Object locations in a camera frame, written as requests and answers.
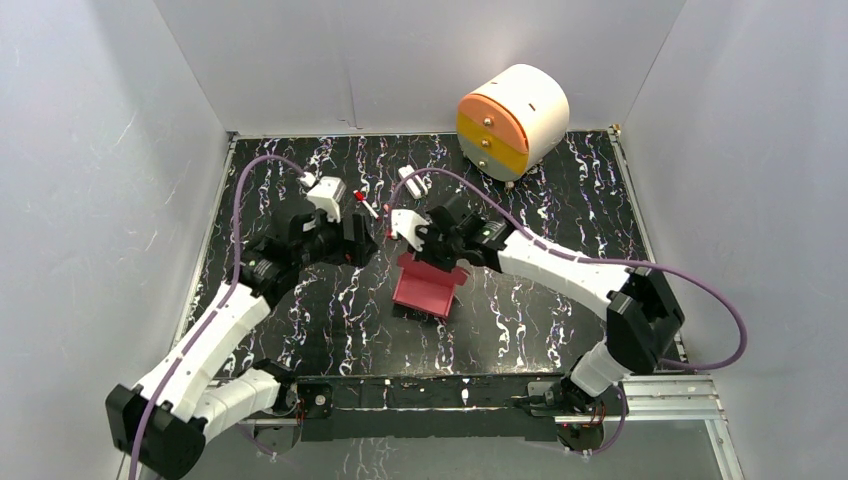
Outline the pink paper box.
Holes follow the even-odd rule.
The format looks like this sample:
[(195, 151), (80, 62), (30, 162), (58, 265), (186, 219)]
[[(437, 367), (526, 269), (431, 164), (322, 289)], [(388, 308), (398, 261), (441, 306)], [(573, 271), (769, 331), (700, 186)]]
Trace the pink paper box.
[(464, 286), (470, 272), (460, 266), (450, 272), (442, 271), (426, 262), (416, 260), (405, 252), (397, 259), (401, 269), (392, 295), (395, 304), (447, 319), (453, 305), (455, 291)]

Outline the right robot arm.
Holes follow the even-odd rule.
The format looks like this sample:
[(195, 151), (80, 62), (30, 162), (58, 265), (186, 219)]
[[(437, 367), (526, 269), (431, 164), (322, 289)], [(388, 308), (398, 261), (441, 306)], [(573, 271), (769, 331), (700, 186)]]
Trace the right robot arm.
[(632, 374), (653, 373), (685, 320), (656, 267), (594, 263), (505, 219), (488, 220), (464, 206), (441, 205), (424, 216), (398, 209), (390, 225), (417, 261), (448, 271), (465, 260), (531, 280), (604, 321), (604, 338), (578, 358), (557, 386), (529, 394), (525, 402), (531, 407), (590, 413), (611, 386)]

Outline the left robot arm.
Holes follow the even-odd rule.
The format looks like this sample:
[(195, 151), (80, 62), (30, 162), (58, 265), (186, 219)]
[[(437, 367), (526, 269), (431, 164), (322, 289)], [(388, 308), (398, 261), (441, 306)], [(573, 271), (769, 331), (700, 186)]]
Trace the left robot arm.
[(296, 377), (269, 359), (235, 379), (208, 385), (230, 354), (284, 296), (306, 268), (325, 263), (364, 267), (377, 250), (368, 216), (338, 221), (317, 209), (292, 216), (241, 246), (230, 279), (177, 345), (134, 386), (117, 385), (105, 400), (114, 446), (162, 479), (181, 479), (214, 437), (256, 412), (297, 410)]

